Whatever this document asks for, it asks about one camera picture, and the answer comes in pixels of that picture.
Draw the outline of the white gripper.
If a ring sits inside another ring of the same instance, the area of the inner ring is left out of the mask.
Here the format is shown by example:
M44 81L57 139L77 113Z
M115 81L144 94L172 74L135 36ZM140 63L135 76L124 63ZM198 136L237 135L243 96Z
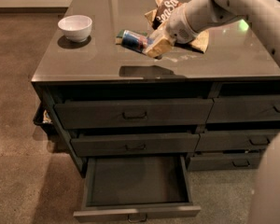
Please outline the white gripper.
M145 49L145 54L151 58L157 58L169 52L175 45L188 44L198 34L191 28L186 16L187 5L177 7L166 22L166 26L160 25L149 36L154 42Z

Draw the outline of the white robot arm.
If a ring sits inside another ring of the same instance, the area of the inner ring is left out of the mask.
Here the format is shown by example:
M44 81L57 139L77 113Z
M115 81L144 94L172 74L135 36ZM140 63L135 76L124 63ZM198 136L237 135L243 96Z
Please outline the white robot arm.
M176 8L149 37L157 57L211 27L245 20L280 68L280 2L277 0L190 0ZM280 224L280 132L263 154L247 224Z

